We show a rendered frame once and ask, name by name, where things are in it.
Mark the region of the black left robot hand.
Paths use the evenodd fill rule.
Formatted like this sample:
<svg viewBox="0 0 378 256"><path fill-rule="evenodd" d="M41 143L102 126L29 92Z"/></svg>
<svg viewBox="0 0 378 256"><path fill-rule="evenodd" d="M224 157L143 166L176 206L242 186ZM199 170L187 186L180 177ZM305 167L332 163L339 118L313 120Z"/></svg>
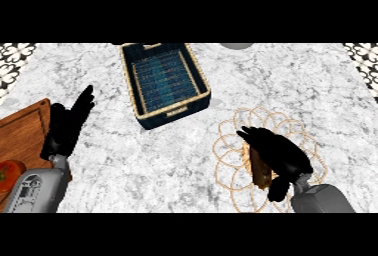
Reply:
<svg viewBox="0 0 378 256"><path fill-rule="evenodd" d="M71 109L66 109L60 103L50 106L49 133L40 152L41 159L47 160L53 155L71 156L81 128L94 107L93 100L93 86L88 85Z"/></svg>

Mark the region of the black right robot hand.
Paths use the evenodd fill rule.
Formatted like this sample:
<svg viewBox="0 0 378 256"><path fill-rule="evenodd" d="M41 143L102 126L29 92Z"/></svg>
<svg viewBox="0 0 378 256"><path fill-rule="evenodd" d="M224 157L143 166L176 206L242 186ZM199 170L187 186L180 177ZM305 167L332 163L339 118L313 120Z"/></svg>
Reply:
<svg viewBox="0 0 378 256"><path fill-rule="evenodd" d="M236 134L277 174L272 180L267 198L270 202L280 202L285 199L289 184L297 182L303 174L313 173L308 157L292 141L266 128L242 127Z"/></svg>

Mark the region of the brown sweet potato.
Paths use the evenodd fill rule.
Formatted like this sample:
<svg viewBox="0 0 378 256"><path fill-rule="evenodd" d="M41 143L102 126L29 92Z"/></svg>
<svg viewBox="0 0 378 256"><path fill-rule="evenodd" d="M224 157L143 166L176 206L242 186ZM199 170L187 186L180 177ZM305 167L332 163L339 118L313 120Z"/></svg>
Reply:
<svg viewBox="0 0 378 256"><path fill-rule="evenodd" d="M242 143L242 164L252 177L252 184L261 189L272 186L272 181L277 174L263 162L258 152L251 148L246 142Z"/></svg>

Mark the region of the tan looped round placemat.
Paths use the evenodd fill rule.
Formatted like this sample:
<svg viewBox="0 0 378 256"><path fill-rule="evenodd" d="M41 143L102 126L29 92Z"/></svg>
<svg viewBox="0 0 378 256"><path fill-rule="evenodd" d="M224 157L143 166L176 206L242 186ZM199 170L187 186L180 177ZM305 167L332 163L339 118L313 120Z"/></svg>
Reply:
<svg viewBox="0 0 378 256"><path fill-rule="evenodd" d="M242 126L263 127L285 136L304 151L313 166L310 185L320 185L328 175L328 166L317 150L316 139L305 131L305 125L282 112L257 106L238 108L232 116L218 123L218 136L212 144L215 156L215 184L229 192L230 203L239 213L292 213L289 188L282 202L267 199L269 188L261 189L252 181L249 145L236 135Z"/></svg>

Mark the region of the dark blue wicker basket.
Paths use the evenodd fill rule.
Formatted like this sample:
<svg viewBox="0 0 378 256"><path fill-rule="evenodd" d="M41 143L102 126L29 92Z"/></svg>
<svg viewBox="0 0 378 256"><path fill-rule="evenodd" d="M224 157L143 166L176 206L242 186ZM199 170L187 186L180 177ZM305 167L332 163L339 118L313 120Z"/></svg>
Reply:
<svg viewBox="0 0 378 256"><path fill-rule="evenodd" d="M187 43L119 46L136 120L146 130L202 111L211 88Z"/></svg>

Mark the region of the brown wooden cutting board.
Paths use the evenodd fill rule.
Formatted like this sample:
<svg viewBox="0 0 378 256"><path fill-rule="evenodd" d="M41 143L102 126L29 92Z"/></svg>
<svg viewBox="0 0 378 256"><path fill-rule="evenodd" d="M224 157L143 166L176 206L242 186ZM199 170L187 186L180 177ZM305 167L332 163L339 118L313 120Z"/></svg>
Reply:
<svg viewBox="0 0 378 256"><path fill-rule="evenodd" d="M18 160L25 164L26 171L53 167L50 160L40 158L49 123L50 101L47 98L0 120L0 162ZM10 192L12 190L0 193L0 213L4 213Z"/></svg>

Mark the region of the red tomato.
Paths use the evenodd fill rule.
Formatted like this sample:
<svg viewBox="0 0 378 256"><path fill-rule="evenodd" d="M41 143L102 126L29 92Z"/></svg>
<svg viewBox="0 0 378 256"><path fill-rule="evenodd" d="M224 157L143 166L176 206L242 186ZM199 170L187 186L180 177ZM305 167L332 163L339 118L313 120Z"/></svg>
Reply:
<svg viewBox="0 0 378 256"><path fill-rule="evenodd" d="M26 171L25 164L18 160L0 162L0 193L12 190L18 178Z"/></svg>

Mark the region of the grey round object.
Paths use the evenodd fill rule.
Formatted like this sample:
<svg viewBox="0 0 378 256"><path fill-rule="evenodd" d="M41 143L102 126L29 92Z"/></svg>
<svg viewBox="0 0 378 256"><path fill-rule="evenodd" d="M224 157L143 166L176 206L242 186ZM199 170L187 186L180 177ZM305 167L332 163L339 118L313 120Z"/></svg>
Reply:
<svg viewBox="0 0 378 256"><path fill-rule="evenodd" d="M243 50L252 46L254 43L220 43L220 45L232 50Z"/></svg>

